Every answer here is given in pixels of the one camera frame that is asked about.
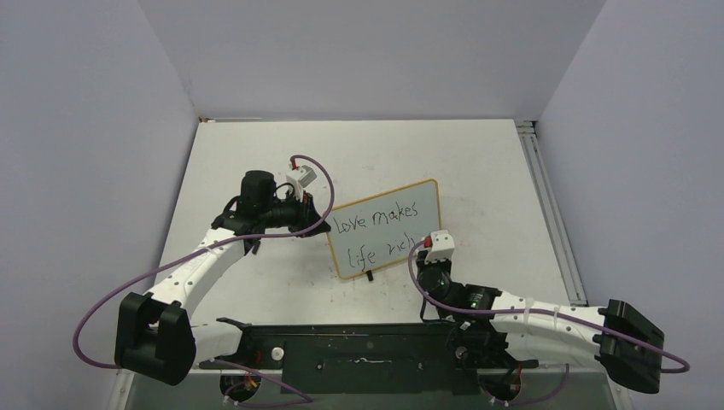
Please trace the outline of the yellow framed small whiteboard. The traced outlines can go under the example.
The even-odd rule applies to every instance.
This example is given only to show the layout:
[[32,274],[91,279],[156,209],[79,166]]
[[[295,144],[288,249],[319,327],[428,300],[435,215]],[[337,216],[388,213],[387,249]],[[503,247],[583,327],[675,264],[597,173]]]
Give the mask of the yellow framed small whiteboard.
[[403,261],[423,237],[441,229],[435,179],[334,208],[326,222],[337,277],[351,279]]

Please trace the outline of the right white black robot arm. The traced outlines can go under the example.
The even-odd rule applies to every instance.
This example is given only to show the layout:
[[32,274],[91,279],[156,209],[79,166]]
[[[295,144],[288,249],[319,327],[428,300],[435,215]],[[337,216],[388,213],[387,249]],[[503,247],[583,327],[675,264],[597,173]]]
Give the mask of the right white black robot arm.
[[644,394],[660,390],[663,331],[633,305],[611,299],[602,307],[562,306],[494,287],[453,281],[455,244],[445,230],[409,240],[412,283],[435,323],[482,334],[481,352],[495,365],[554,362],[603,371],[615,383]]

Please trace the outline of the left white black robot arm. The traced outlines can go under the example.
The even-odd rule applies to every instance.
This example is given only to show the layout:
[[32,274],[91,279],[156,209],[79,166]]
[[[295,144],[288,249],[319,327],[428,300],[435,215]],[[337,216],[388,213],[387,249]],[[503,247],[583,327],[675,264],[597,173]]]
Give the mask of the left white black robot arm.
[[192,325],[193,313],[228,269],[253,253],[263,237],[291,237],[329,231],[306,187],[316,178],[303,166],[286,175],[279,196],[272,173],[253,170],[242,178],[240,192],[224,206],[191,257],[176,265],[143,294],[132,292],[120,303],[114,363],[169,385],[185,379],[191,368],[223,358],[247,366],[254,344],[243,337],[244,325],[233,319]]

